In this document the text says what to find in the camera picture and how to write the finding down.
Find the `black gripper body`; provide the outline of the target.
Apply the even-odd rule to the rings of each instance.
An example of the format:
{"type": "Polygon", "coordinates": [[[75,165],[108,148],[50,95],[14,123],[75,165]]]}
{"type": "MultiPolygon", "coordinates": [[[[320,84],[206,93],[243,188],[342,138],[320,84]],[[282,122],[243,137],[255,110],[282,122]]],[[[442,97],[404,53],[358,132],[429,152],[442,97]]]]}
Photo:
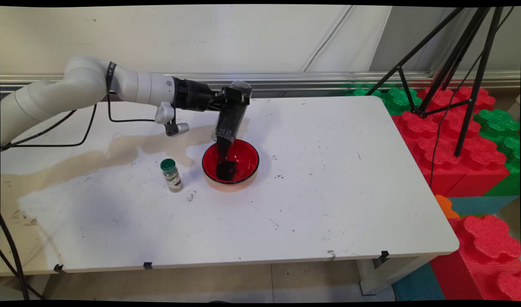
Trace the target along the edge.
{"type": "Polygon", "coordinates": [[[197,112],[220,111],[220,103],[214,102],[216,91],[204,82],[174,78],[175,93],[173,107],[197,112]]]}

